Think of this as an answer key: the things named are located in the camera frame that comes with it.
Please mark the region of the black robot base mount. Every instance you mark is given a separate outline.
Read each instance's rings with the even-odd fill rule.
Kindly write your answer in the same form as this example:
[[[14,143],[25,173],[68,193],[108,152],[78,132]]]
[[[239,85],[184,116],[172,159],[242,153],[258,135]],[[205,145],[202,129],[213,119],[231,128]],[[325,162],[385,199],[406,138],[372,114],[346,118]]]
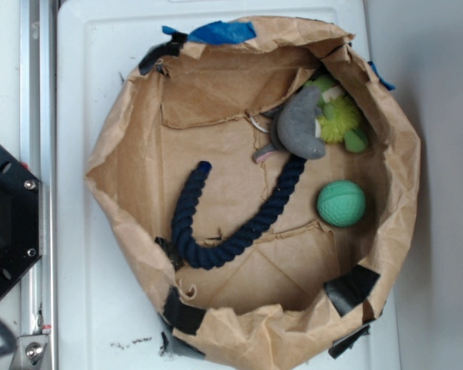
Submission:
[[[41,257],[41,182],[0,144],[0,300]]]

